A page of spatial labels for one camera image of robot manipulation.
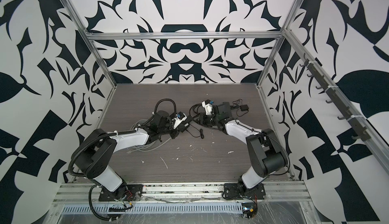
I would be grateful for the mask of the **black wall power adapter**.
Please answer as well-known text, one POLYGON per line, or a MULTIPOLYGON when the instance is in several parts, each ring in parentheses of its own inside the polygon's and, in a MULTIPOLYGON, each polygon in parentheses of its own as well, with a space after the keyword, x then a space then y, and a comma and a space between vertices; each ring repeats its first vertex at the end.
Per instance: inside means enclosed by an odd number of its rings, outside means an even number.
POLYGON ((233 104, 230 106, 231 110, 236 110, 236 116, 242 117, 249 112, 249 107, 246 104, 243 104, 241 98, 233 101, 233 104))

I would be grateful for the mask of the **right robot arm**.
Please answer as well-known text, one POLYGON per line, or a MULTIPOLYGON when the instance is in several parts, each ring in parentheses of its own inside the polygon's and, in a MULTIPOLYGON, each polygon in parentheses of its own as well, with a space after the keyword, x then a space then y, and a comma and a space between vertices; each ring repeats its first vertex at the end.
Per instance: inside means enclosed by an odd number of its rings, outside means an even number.
POLYGON ((256 129, 232 115, 228 102, 215 105, 205 100, 191 109, 198 125, 218 129, 246 144, 251 166, 237 183, 225 184, 222 197, 226 200, 264 197, 263 182, 277 171, 289 166, 286 150, 272 129, 256 129))

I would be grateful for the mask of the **small black adapter with cable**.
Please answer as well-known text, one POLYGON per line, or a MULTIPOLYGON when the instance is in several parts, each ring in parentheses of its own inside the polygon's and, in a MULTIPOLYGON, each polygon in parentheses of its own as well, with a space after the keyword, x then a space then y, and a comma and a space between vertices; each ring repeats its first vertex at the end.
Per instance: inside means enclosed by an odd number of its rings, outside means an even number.
POLYGON ((201 139, 205 138, 203 129, 198 129, 198 128, 196 128, 195 126, 193 126, 191 124, 189 124, 189 128, 187 128, 185 131, 188 132, 192 137, 194 137, 194 138, 201 138, 201 139), (199 134, 198 135, 194 135, 193 133, 190 132, 189 128, 195 129, 199 134))

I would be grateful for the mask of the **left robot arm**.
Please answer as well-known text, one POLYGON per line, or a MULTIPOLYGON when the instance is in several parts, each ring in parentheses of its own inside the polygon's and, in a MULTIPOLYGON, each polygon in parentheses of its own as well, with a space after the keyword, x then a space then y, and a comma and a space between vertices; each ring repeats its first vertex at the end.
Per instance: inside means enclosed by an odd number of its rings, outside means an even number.
POLYGON ((94 183, 88 193, 89 206, 92 207, 92 191, 100 187, 110 198, 124 203, 129 189, 126 181, 110 166, 109 162, 115 152, 126 148, 148 146, 169 135, 175 139, 187 130, 191 116, 177 111, 175 101, 173 113, 154 108, 152 116, 145 122, 127 131, 106 132, 101 128, 94 130, 74 151, 68 165, 68 173, 75 177, 85 177, 94 183))

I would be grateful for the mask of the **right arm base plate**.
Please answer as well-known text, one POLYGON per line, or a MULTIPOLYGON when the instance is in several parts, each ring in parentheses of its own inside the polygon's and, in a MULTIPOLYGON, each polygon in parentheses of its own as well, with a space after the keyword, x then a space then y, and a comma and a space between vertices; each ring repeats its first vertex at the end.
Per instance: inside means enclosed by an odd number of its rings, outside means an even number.
POLYGON ((243 183, 225 183, 223 186, 222 198, 226 200, 264 200, 266 192, 263 184, 248 189, 243 183))

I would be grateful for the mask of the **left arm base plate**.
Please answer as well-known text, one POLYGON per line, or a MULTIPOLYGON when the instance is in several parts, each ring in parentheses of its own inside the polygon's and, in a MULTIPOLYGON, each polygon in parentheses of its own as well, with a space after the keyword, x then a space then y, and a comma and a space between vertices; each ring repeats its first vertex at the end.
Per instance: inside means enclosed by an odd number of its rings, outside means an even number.
POLYGON ((125 187, 121 185, 116 191, 110 192, 107 188, 102 187, 100 192, 99 201, 133 201, 138 197, 142 196, 143 185, 141 184, 127 184, 125 187))

